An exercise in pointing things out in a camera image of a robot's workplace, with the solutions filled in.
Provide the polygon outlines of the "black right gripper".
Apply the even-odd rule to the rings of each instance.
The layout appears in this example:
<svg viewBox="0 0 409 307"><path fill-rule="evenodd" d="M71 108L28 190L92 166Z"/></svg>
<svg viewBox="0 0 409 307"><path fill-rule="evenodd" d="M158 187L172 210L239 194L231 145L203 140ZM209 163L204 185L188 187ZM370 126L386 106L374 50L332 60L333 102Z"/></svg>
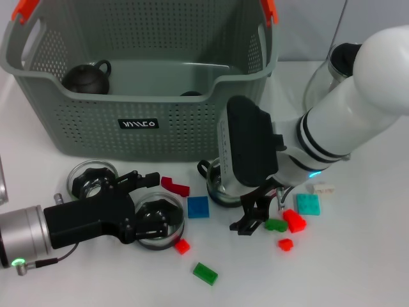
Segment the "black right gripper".
<svg viewBox="0 0 409 307"><path fill-rule="evenodd" d="M243 217L229 226L231 231L237 232L238 235L251 236L255 230L269 218L271 196L267 194L281 184L276 180L265 180L256 190L256 194L246 194L240 197L243 207Z"/></svg>

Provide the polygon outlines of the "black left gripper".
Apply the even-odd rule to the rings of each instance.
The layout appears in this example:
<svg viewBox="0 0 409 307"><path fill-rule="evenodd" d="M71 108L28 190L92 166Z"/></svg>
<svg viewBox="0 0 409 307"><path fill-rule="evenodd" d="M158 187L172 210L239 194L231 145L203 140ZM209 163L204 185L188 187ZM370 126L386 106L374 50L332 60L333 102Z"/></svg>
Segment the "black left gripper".
<svg viewBox="0 0 409 307"><path fill-rule="evenodd" d="M135 213L129 193L160 185L160 174L131 171L118 177L96 196L43 210L53 249L100 236L116 237L123 244L171 244L181 234L181 210L176 207L142 208Z"/></svg>

